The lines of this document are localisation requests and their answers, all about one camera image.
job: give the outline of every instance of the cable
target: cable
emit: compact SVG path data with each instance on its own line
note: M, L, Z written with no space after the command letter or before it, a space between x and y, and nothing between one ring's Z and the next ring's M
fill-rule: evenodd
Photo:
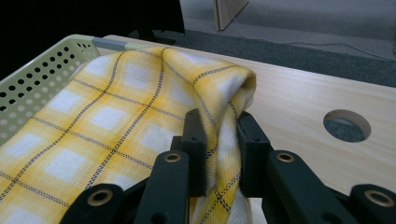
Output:
M231 13L231 11L230 11L230 8L228 7L227 1L224 1L224 3L225 3L225 6L227 7L228 13L229 13L230 15L233 15L233 13ZM373 57L376 57L376 58L381 58L381 59L385 59L385 60L390 60L390 61L396 62L395 59L391 59L391 58L388 58L388 57L379 56L379 55L370 53L370 52L368 52L368 51L365 51L365 50L363 50L363 49L359 49L359 48L357 48L357 47L354 47L354 46L352 46L352 45L350 45L350 44L347 44L347 43L327 43L327 44L312 44L312 43L306 43L306 42L283 42L283 43L282 43L282 42L271 41L271 40L268 40L268 39L265 39L265 38L249 38L249 37L246 37L246 36L244 36L244 35L242 34L242 32L241 32L241 25L240 25L239 22L236 20L235 16L233 16L233 21L235 21L235 23L236 23L237 26L238 26L238 33L239 33L242 37L244 37L245 39L250 39L250 40L261 40L261 41L266 41L266 42L269 42L269 43L272 43L272 44L291 45L291 46L294 46L294 45L308 45L308 46L317 46L317 47L324 47L324 46L342 46L342 47L352 48L352 49L354 49L354 50L356 50L356 51L359 51L359 52L361 52L361 53L365 53L365 54L367 54L367 55L370 55L370 56L373 56Z

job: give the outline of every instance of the light wood tabletop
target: light wood tabletop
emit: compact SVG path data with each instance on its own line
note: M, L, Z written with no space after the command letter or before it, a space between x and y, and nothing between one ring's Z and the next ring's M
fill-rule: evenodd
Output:
M137 48L160 46L116 35L106 38L130 42ZM227 60L255 72L257 90L247 112L258 121L274 149L299 155L326 186L345 195L353 186L369 183L396 192L396 89L199 50L169 48ZM354 143L337 139L325 129L325 118L354 121L367 139ZM265 223L259 214L260 202L252 200L253 218L256 223Z

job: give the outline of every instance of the yellow plaid cloth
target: yellow plaid cloth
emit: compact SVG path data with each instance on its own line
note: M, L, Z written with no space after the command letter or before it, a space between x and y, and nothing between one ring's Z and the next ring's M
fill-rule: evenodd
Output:
M207 194L192 223L249 223L241 194L236 120L252 103L255 74L169 48L125 50L81 68L0 147L0 222L58 223L86 188L128 189L148 177L186 113L207 136Z

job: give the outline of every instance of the gray carpet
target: gray carpet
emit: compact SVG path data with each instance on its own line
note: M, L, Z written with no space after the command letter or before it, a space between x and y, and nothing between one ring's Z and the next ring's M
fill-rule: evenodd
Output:
M186 30L185 35L173 32L155 34L159 37L175 39L177 47L396 88L396 61L392 60L371 59L190 30ZM130 37L137 38L137 34L130 33Z

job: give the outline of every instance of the green basket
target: green basket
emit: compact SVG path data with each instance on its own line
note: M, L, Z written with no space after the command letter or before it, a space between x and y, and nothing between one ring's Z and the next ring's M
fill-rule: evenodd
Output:
M80 65L101 54L146 46L88 35L69 35L0 82L0 146L67 85Z

